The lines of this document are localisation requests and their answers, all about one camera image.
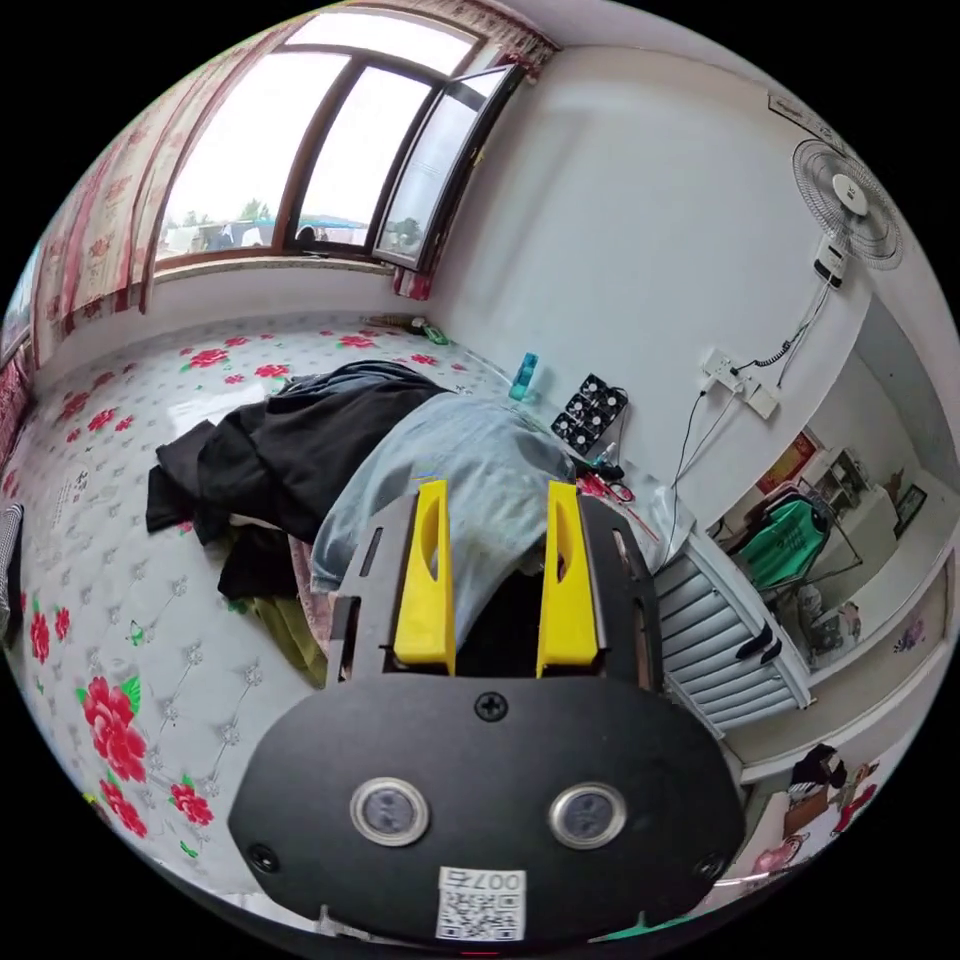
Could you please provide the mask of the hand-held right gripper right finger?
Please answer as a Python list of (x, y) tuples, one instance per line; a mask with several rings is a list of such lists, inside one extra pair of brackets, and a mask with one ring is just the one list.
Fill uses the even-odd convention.
[(544, 579), (536, 676), (589, 672), (599, 652), (583, 520), (574, 485), (552, 481), (547, 495)]

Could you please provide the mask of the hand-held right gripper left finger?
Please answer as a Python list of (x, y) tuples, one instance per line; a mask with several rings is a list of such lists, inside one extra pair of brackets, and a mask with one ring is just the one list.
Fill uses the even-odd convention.
[(448, 485), (420, 485), (402, 579), (393, 654), (405, 668), (455, 673), (456, 634)]

